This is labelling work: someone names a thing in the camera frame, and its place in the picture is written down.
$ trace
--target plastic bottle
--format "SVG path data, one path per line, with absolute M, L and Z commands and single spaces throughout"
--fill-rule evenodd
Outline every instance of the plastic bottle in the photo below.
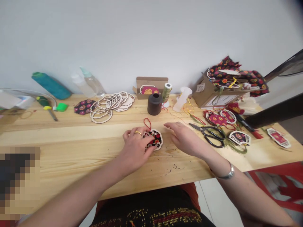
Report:
M 84 79 L 87 82 L 87 84 L 93 89 L 97 97 L 102 97 L 105 95 L 104 89 L 100 82 L 86 69 L 80 67 Z
M 188 87 L 182 87 L 181 88 L 182 94 L 180 95 L 180 98 L 176 102 L 176 104 L 173 107 L 173 110 L 176 112 L 180 112 L 182 106 L 186 103 L 187 97 L 193 92 L 190 88 Z
M 71 96 L 69 90 L 67 90 L 63 85 L 59 84 L 46 73 L 33 73 L 32 79 L 34 79 L 57 99 L 66 99 Z
M 71 76 L 72 81 L 79 90 L 87 97 L 92 98 L 95 96 L 95 92 L 92 90 L 92 88 L 85 82 L 84 78 L 79 76 L 78 74 L 74 74 Z

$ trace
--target bangle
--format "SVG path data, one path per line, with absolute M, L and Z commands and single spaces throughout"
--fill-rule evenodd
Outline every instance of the bangle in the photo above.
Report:
M 228 162 L 229 162 L 229 164 L 230 164 L 230 172 L 229 172 L 226 176 L 217 177 L 217 176 L 213 173 L 213 171 L 211 170 L 211 172 L 215 175 L 216 178 L 228 180 L 228 179 L 232 178 L 232 177 L 235 175 L 235 169 L 234 169 L 233 164 L 231 164 L 230 161 L 228 161 Z

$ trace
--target red chair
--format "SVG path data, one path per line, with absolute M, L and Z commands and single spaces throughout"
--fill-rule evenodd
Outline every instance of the red chair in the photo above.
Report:
M 287 201 L 281 201 L 277 200 L 272 195 L 270 192 L 267 190 L 265 185 L 262 183 L 262 181 L 259 179 L 259 177 L 256 175 L 255 172 L 265 172 L 265 173 L 270 173 L 270 174 L 277 174 L 279 175 L 282 180 L 286 183 L 287 187 L 282 187 L 279 186 L 279 191 L 281 195 L 286 195 L 291 197 Z M 280 165 L 280 166 L 273 166 L 273 167 L 268 167 L 264 169 L 259 169 L 256 171 L 249 171 L 248 172 L 252 179 L 255 181 L 255 183 L 269 196 L 271 197 L 279 206 L 295 210 L 298 212 L 303 212 L 303 205 L 296 204 L 294 202 L 298 200 L 303 200 L 303 189 L 298 188 L 294 185 L 294 183 L 289 180 L 286 176 L 290 176 L 297 180 L 298 182 L 303 184 L 303 165 L 301 162 L 294 162 L 294 163 L 289 163 L 285 165 Z

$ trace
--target cardboard box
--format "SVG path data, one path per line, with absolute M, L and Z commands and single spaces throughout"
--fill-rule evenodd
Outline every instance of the cardboard box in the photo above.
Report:
M 225 106 L 240 98 L 247 92 L 252 90 L 224 90 L 218 100 L 219 91 L 214 91 L 213 84 L 209 81 L 205 73 L 202 73 L 202 78 L 195 85 L 193 98 L 200 108 L 212 108 L 215 106 Z
M 140 87 L 143 85 L 155 86 L 160 94 L 164 89 L 164 84 L 168 83 L 167 77 L 137 77 L 137 88 L 133 87 L 133 91 L 137 94 L 138 99 L 148 99 L 150 95 L 140 94 Z

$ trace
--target screwdriver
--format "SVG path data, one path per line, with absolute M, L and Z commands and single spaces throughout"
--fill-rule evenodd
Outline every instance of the screwdriver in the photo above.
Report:
M 58 119 L 56 118 L 56 116 L 53 114 L 52 107 L 50 106 L 49 101 L 47 100 L 47 98 L 45 98 L 44 96 L 38 96 L 37 98 L 38 103 L 43 106 L 44 110 L 48 110 L 48 112 L 50 113 L 51 117 L 55 120 L 58 121 Z

